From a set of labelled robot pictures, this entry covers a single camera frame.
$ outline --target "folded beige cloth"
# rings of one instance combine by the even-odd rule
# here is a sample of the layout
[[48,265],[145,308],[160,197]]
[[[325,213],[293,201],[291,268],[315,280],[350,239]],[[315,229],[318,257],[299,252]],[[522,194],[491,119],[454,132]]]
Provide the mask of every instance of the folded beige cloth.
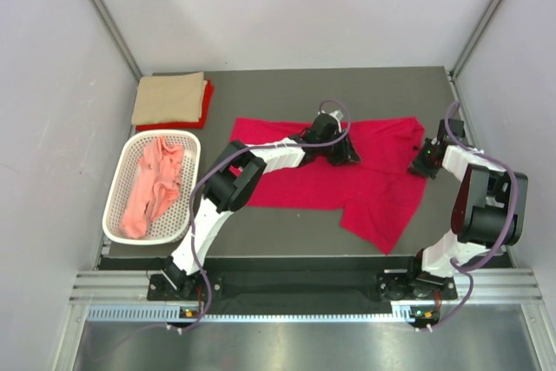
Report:
[[205,85],[204,73],[143,77],[131,123],[198,122]]

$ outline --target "pink cloth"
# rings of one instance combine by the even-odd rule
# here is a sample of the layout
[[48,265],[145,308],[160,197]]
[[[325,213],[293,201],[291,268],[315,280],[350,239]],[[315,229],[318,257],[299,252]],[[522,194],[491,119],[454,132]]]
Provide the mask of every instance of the pink cloth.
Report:
[[[308,123],[239,118],[231,139],[244,143],[279,141]],[[349,135],[360,164],[334,167],[317,158],[297,169],[262,177],[249,206],[343,209],[341,226],[389,254],[400,239],[425,190],[426,180],[407,173],[419,152],[424,129],[414,117],[352,124]]]
[[183,146],[168,145],[163,136],[145,145],[139,159],[141,173],[131,190],[120,225],[125,235],[143,238],[150,223],[178,199],[182,160]]

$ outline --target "gray floor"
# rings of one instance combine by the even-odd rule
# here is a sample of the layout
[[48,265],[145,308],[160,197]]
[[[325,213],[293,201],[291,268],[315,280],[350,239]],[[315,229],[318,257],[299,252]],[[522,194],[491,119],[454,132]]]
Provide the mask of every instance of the gray floor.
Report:
[[[453,101],[443,68],[269,70],[207,73],[215,85],[207,124],[195,130],[202,145],[201,172],[222,152],[238,116],[312,121],[319,103],[341,99],[354,120],[417,116],[434,136]],[[410,255],[448,229],[458,182],[440,173],[394,249]],[[370,242],[340,227],[341,212],[244,208],[223,226],[209,255],[380,255]],[[135,247],[113,243],[111,256],[159,256],[175,245]]]
[[[93,357],[139,323],[87,323]],[[75,370],[540,370],[519,306],[470,306],[438,332],[400,323],[208,323],[178,336],[150,329],[94,364],[82,343]]]

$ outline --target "white wall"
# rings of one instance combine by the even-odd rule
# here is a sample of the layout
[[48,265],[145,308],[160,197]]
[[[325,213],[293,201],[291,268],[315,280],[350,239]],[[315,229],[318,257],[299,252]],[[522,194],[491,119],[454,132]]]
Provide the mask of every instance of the white wall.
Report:
[[460,77],[481,145],[529,176],[515,247],[533,267],[556,323],[556,8],[506,0]]
[[88,0],[0,0],[0,368],[46,369],[135,81]]
[[105,0],[142,71],[445,65],[488,0]]

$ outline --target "perforated basket side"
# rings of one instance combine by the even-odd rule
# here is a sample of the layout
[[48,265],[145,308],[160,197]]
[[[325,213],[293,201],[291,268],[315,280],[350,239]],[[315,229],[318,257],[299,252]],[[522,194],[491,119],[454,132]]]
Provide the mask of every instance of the perforated basket side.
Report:
[[[160,219],[149,225],[144,238],[141,240],[130,239],[120,231],[120,223],[139,173],[139,159],[142,156],[143,148],[158,136],[164,136],[168,144],[179,143],[183,146],[180,197]],[[103,228],[106,235],[115,242],[132,245],[168,243],[183,237],[189,224],[189,196],[197,178],[200,150],[197,138],[186,131],[151,130],[130,138],[122,150],[104,212]]]

